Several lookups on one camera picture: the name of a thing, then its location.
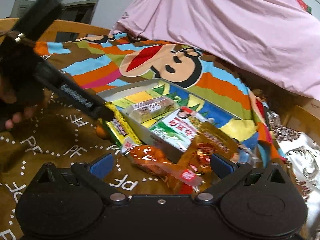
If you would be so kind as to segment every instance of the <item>white patterned cloth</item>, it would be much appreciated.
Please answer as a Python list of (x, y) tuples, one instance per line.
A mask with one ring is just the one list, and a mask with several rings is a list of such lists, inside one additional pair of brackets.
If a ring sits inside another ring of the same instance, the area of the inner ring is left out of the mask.
[(309, 239), (320, 240), (320, 147), (305, 133), (282, 126), (278, 114), (271, 111), (268, 117), (279, 147), (292, 164), (296, 184), (302, 187)]

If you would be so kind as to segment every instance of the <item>green leaf print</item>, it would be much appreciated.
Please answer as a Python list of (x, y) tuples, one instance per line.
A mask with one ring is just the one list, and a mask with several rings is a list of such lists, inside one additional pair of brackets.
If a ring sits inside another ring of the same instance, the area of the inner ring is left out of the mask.
[(177, 137), (179, 140), (183, 140), (181, 138), (181, 135), (183, 137), (186, 137), (184, 134), (178, 133), (177, 131), (173, 130), (171, 127), (167, 126), (165, 123), (160, 122), (157, 125), (151, 127), (151, 131), (155, 130), (155, 129), (161, 129), (163, 132), (166, 132), (166, 135), (168, 137)]
[(158, 88), (153, 88), (152, 90), (157, 92), (158, 94), (162, 95), (163, 91), (164, 91), (164, 85), (162, 85), (161, 87), (158, 87)]
[(186, 99), (182, 99), (178, 105), (179, 106), (187, 106), (188, 105), (188, 102), (189, 102), (189, 98), (186, 98)]
[(205, 112), (205, 113), (200, 113), (203, 117), (205, 117), (207, 114), (208, 114), (208, 112)]
[(191, 110), (193, 110), (193, 111), (196, 111), (196, 110), (198, 109), (199, 105), (200, 105), (200, 104), (197, 104), (197, 105), (195, 105), (195, 106), (190, 106), (189, 108), (190, 108)]
[(165, 95), (166, 97), (168, 97), (168, 98), (170, 98), (170, 99), (172, 99), (172, 100), (174, 100), (174, 97), (177, 95), (177, 93), (176, 92), (173, 92), (173, 93), (171, 93), (171, 94), (167, 94), (167, 95)]

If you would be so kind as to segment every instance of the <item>yellow package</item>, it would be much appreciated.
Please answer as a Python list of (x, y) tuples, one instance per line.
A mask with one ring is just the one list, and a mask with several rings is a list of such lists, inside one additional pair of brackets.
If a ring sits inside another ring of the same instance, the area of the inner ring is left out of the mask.
[(104, 105), (111, 109), (115, 113), (115, 116), (111, 122), (106, 122), (102, 119), (99, 121), (103, 128), (109, 132), (116, 145), (121, 147), (127, 137), (130, 137), (136, 144), (142, 144), (138, 136), (134, 133), (116, 106), (111, 102), (106, 102)]

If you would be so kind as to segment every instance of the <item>black device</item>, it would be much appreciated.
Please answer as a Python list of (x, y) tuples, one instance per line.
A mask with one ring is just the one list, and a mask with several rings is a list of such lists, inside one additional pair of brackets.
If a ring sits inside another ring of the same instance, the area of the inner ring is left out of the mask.
[[(223, 161), (212, 155), (211, 165), (217, 158)], [(46, 163), (16, 207), (24, 233), (21, 240), (302, 239), (298, 233), (307, 207), (281, 166), (271, 163), (266, 169), (253, 169), (238, 163), (228, 169), (228, 165), (212, 166), (223, 179), (195, 198), (133, 195), (129, 199), (98, 179), (86, 164), (58, 169)]]
[(43, 88), (66, 98), (94, 119), (111, 121), (114, 116), (103, 105), (105, 101), (102, 98), (81, 89), (33, 51), (35, 41), (62, 12), (61, 1), (36, 0), (10, 31), (2, 33), (6, 37), (0, 45), (0, 74), (11, 83), (17, 101), (6, 104), (0, 100), (0, 131), (4, 130), (5, 121), (11, 119), (14, 113), (23, 112), (26, 106), (41, 102), (44, 99)]

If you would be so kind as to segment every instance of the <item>pink blanket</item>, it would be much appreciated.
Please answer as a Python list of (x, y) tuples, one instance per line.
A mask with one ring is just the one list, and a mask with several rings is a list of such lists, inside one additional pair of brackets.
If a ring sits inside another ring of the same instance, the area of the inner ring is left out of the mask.
[(320, 22), (296, 0), (134, 0), (113, 26), (201, 48), (320, 100)]

